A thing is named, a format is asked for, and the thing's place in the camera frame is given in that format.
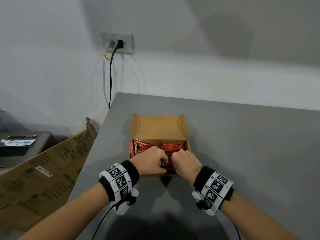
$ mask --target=wire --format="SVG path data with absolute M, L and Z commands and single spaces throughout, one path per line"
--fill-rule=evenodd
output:
M 106 57 L 107 55 L 107 49 L 110 47 L 111 42 L 113 42 L 112 40 L 109 40 L 109 42 L 106 44 L 106 48 L 104 49 L 104 54 L 103 54 L 103 61 L 102 61 L 102 74 L 103 74 L 103 94 L 104 94 L 104 98 L 106 100 L 106 104 L 108 105 L 108 108 L 110 108 L 108 99 L 107 99 L 107 95 L 106 95 L 106 72 L 105 72 L 105 63 L 106 60 L 110 60 Z
M 239 233 L 239 231 L 238 231 L 238 228 L 236 227 L 236 225 L 235 225 L 235 224 L 233 224 L 233 225 L 234 225 L 235 229 L 237 230 L 237 233 L 238 233 L 238 237 L 239 237 L 239 239 L 241 240 L 241 237 L 240 237 L 240 233 Z
M 112 61 L 113 61 L 113 57 L 116 53 L 116 51 L 119 49 L 118 45 L 116 46 L 116 48 L 114 49 L 112 56 L 111 56 L 111 60 L 110 60 L 110 100 L 109 100 L 109 109 L 110 109 L 110 102 L 111 102 L 111 90 L 112 90 L 112 74 L 111 74 L 111 65 L 112 65 Z
M 92 237 L 91 240 L 94 240 L 94 237 L 96 236 L 96 234 L 97 234 L 97 232 L 98 232 L 98 229 L 99 229 L 101 223 L 102 223 L 103 220 L 106 218 L 106 216 L 107 216 L 107 214 L 110 212 L 110 210 L 111 210 L 113 207 L 115 207 L 115 206 L 116 206 L 116 204 L 113 205 L 113 206 L 111 206 L 111 208 L 107 211 L 107 213 L 106 213 L 106 214 L 104 215 L 104 217 L 101 219 L 101 221 L 100 221 L 100 223 L 99 223 L 99 225 L 98 225 L 98 227 L 97 227 L 97 230 L 96 230 L 96 232 L 94 233 L 94 236 Z

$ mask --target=power outlet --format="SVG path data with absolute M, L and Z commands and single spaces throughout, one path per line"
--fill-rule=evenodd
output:
M 134 53 L 134 39 L 132 34 L 122 33 L 100 33 L 102 45 L 105 48 L 109 40 L 113 40 L 113 44 L 107 49 L 108 53 L 112 53 L 118 43 L 118 40 L 123 40 L 123 48 L 118 49 L 117 53 L 133 54 Z

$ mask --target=cardboard box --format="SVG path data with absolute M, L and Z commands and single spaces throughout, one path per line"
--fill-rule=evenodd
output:
M 146 116 L 134 113 L 130 132 L 133 138 L 159 146 L 160 142 L 186 143 L 186 150 L 191 152 L 187 136 L 189 126 L 184 114 L 180 116 Z M 144 175 L 148 177 L 178 176 L 176 173 Z
M 66 204 L 97 132 L 87 128 L 0 175 L 0 226 L 26 231 Z

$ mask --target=gray countertop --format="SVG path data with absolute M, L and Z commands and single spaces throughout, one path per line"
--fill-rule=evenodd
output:
M 300 238 L 320 239 L 320 111 L 117 93 L 69 201 L 128 158 L 134 113 L 185 114 L 191 150 L 203 165 Z M 141 178 L 138 191 L 124 216 L 111 211 L 95 239 L 238 238 L 221 212 L 210 217 L 195 206 L 183 178 Z M 108 207 L 78 239 L 92 238 Z

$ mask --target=box flap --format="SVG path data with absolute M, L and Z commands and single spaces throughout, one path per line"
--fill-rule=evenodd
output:
M 181 116 L 146 116 L 134 114 L 130 132 L 133 138 L 145 140 L 186 140 L 189 127 Z

